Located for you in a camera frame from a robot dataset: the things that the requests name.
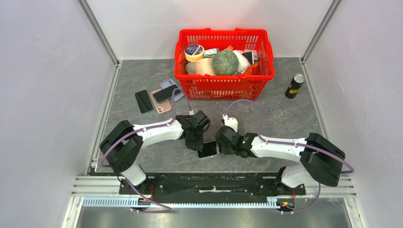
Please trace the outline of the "black smartphone silver edge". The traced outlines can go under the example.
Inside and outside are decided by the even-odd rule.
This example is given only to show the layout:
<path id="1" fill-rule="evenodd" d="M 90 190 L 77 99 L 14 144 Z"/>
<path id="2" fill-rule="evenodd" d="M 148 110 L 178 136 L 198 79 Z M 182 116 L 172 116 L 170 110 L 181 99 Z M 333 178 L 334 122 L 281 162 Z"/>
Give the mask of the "black smartphone silver edge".
<path id="1" fill-rule="evenodd" d="M 199 158 L 206 158 L 217 155 L 216 141 L 203 143 L 203 146 L 197 149 L 197 154 Z"/>

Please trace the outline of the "pink phone case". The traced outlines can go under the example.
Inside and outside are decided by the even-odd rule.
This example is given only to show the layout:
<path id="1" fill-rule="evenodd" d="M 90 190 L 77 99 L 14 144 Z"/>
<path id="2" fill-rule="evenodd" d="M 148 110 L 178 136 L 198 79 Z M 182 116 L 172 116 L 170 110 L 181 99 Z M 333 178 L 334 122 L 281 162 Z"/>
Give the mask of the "pink phone case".
<path id="1" fill-rule="evenodd" d="M 155 109 L 156 109 L 158 114 L 163 114 L 163 113 L 166 113 L 166 112 L 171 110 L 171 105 L 170 105 L 170 102 L 168 100 L 163 101 L 161 103 L 158 103 L 156 101 L 156 99 L 154 98 L 154 94 L 159 92 L 159 91 L 161 91 L 161 90 L 162 89 L 157 89 L 157 90 L 154 90 L 154 91 L 152 91 L 150 93 L 150 97 L 152 99 L 152 102 L 153 102 L 154 107 L 155 107 Z"/>

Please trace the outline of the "dark green smartphone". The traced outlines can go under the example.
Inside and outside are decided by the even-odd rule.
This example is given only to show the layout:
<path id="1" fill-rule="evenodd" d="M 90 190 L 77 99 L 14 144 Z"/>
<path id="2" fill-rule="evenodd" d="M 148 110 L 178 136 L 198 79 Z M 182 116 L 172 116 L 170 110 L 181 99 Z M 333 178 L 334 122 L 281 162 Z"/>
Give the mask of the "dark green smartphone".
<path id="1" fill-rule="evenodd" d="M 168 99 L 171 99 L 172 96 L 176 96 L 177 94 L 180 94 L 181 91 L 178 90 L 178 86 L 177 85 L 171 85 L 167 88 L 164 88 L 156 93 L 154 93 L 152 95 L 152 97 L 154 98 L 154 100 L 158 103 L 162 103 Z"/>

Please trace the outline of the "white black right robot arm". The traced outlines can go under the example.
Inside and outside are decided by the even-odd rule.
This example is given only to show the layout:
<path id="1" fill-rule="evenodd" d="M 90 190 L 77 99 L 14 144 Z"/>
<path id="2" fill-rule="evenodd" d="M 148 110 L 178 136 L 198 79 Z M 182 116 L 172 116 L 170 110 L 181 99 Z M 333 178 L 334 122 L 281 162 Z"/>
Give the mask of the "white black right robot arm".
<path id="1" fill-rule="evenodd" d="M 345 166 L 345 153 L 322 135 L 310 133 L 307 138 L 299 139 L 270 138 L 257 133 L 241 135 L 237 132 L 235 118 L 225 115 L 223 122 L 215 134 L 219 154 L 279 158 L 297 163 L 279 171 L 280 178 L 274 181 L 279 194 L 287 194 L 300 184 L 315 181 L 329 187 L 338 186 Z"/>

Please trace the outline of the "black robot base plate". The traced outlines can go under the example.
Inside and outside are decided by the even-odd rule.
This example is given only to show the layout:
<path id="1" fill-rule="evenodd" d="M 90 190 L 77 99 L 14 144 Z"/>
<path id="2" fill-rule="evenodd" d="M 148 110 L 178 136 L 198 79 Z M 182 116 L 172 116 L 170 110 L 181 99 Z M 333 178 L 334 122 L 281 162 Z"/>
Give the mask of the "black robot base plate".
<path id="1" fill-rule="evenodd" d="M 264 203 L 268 197 L 305 195 L 304 184 L 291 189 L 276 172 L 154 172 L 137 187 L 159 203 Z"/>

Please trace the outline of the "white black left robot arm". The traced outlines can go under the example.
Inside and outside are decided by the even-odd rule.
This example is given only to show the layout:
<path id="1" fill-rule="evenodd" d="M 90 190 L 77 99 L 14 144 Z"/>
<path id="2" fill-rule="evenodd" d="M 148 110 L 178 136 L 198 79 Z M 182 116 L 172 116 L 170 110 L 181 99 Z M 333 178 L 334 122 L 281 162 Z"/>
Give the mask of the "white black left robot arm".
<path id="1" fill-rule="evenodd" d="M 138 194 L 148 191 L 149 181 L 145 171 L 136 162 L 141 149 L 160 142 L 184 140 L 190 150 L 203 148 L 203 135 L 210 126 L 210 119 L 203 111 L 191 115 L 176 115 L 166 121 L 135 125 L 121 121 L 100 143 L 103 154 L 101 165 L 109 166 L 114 173 L 131 182 Z"/>

